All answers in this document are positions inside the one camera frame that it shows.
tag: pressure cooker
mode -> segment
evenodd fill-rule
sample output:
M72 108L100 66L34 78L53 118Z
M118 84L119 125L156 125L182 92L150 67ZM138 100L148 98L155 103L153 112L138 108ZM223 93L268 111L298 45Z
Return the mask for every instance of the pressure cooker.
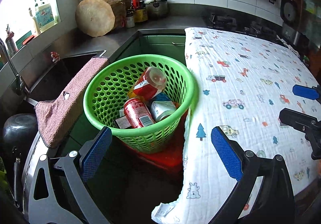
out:
M148 18L165 17L168 14L167 0L145 0Z

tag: basket rim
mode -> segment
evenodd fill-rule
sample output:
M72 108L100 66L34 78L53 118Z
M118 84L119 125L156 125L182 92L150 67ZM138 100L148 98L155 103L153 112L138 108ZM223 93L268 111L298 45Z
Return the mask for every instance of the basket rim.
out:
M187 69L187 67L185 65L183 65L181 62L167 57L167 56L163 56L163 55L158 55L158 54L141 54L141 55L135 55L135 56L131 56L131 57L127 57L121 60L118 60L116 62L111 63L110 65L108 65L107 67L105 67L103 70L101 70L89 83L86 91L85 91L85 95L83 98L83 108L84 108L84 112L85 115L87 117L87 119L90 121L90 123L96 127L97 129L101 130L104 126L104 124L102 124L101 122L99 122L96 119L93 119L94 116L91 114L91 97L89 97L89 89L93 86L93 84L95 83L96 79L98 77L101 76L101 74L103 74L106 70L110 70L112 69L114 66L119 65L120 63L124 62L124 61L128 61L131 59L137 59L140 57L150 57L151 61L153 57L157 57L157 58L163 58L166 59L167 61L171 61L174 62L177 66L180 66L180 68L182 69L182 71L184 72L184 79L186 81L186 85L188 85L187 88L187 92L186 92L186 96L185 96L185 100L183 101L183 103L179 106L179 108L170 116L168 116L167 118L165 118L164 120L157 122L153 125L147 126L147 127L142 127L142 128L138 128L138 129L117 129L117 128L113 128L113 127L109 127L112 131L112 134L115 136L121 136L121 137L133 137L133 136L146 136L149 134L153 134L155 132L158 132L170 125L173 124L173 121L179 119L188 109L188 107L191 105L192 102L192 98L193 98L193 94L194 94L194 79L193 76L191 74L191 72Z

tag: stainless steel countertop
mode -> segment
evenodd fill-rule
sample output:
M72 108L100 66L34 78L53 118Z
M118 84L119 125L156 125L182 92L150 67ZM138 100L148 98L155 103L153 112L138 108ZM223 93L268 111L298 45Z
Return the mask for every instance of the stainless steel countertop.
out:
M110 59L110 62L119 56L119 54L139 35L146 34L185 34L184 29L188 27L206 27L204 20L201 17L191 16L169 16L161 20L148 21L142 24L136 24L130 29L117 29L102 37L91 38L84 34L76 32L74 35L77 38L62 38L61 42L54 42L44 51L38 54L36 58L22 71L25 72L25 78L28 78L27 84L31 86L43 75L45 71L52 66L50 52L55 51L62 58L92 53L97 51L105 51L103 56ZM30 148L27 161L22 173L23 183L23 210L25 218L28 220L28 197L31 187L31 182L34 176L36 165L39 157L42 154L47 154L49 157L56 155L57 149L48 149L38 132L33 144Z

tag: faucet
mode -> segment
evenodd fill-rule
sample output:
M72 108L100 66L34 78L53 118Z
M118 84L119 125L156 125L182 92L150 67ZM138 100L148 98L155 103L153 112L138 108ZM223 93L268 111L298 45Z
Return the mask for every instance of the faucet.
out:
M25 83L25 81L23 80L23 78L19 75L15 66L13 65L13 62L9 56L7 48L5 47L5 44L1 38L0 38L0 53L4 55L4 60L3 60L4 64L5 64L5 61L7 61L9 63L9 66L16 77L16 79L15 79L15 83L16 83L15 92L16 92L16 94L20 96L20 95L22 95L22 92L25 92L28 95L30 93L30 90L29 90L27 84Z

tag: red stool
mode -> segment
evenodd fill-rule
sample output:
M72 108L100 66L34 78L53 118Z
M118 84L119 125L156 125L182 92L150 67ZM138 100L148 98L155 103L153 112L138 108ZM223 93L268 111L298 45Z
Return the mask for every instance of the red stool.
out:
M137 152L131 147L124 145L133 151L140 159L153 164L154 166L164 169L169 174L178 174L183 169L183 147L184 147L184 132L185 119L187 112L181 117L173 137L168 142L166 148L158 153L145 154Z

